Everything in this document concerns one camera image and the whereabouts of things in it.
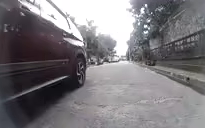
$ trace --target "fence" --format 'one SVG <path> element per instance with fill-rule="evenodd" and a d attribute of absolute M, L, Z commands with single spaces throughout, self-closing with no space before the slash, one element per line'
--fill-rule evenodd
<path fill-rule="evenodd" d="M 182 60 L 205 57 L 205 29 L 151 50 L 155 60 Z"/>

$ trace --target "dark car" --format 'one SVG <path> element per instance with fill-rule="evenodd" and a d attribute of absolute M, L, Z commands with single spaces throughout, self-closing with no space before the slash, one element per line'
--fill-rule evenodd
<path fill-rule="evenodd" d="M 85 82 L 82 36 L 50 0 L 0 0 L 0 99 L 70 79 Z"/>

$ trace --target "road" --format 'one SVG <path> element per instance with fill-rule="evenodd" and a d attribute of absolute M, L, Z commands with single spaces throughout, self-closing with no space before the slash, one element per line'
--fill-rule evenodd
<path fill-rule="evenodd" d="M 26 127 L 205 128 L 205 96 L 128 62 L 105 64 Z"/>

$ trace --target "vegetation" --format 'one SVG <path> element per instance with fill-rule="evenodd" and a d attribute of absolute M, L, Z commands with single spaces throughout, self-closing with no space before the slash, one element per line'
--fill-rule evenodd
<path fill-rule="evenodd" d="M 97 26 L 94 25 L 93 20 L 87 20 L 87 25 L 79 25 L 75 22 L 73 16 L 68 15 L 68 17 L 74 22 L 83 36 L 84 42 L 86 42 L 87 45 L 87 54 L 89 58 L 91 56 L 104 58 L 116 53 L 114 51 L 116 41 L 110 35 L 97 34 Z"/>
<path fill-rule="evenodd" d="M 135 22 L 133 23 L 134 30 L 127 43 L 132 59 L 138 56 L 139 50 L 141 50 L 141 58 L 150 59 L 149 40 L 161 35 L 160 29 L 184 1 L 130 0 L 132 7 L 129 11 L 135 18 Z"/>

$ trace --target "car window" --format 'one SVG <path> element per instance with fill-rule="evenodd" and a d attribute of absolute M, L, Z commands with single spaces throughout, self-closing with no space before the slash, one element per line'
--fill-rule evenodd
<path fill-rule="evenodd" d="M 79 30 L 77 29 L 76 25 L 68 18 L 72 34 L 78 38 L 79 40 L 83 41 L 83 37 L 81 36 Z"/>
<path fill-rule="evenodd" d="M 42 16 L 52 21 L 57 27 L 70 32 L 67 20 L 46 0 L 41 1 Z"/>
<path fill-rule="evenodd" d="M 20 0 L 31 12 L 40 15 L 40 0 Z"/>

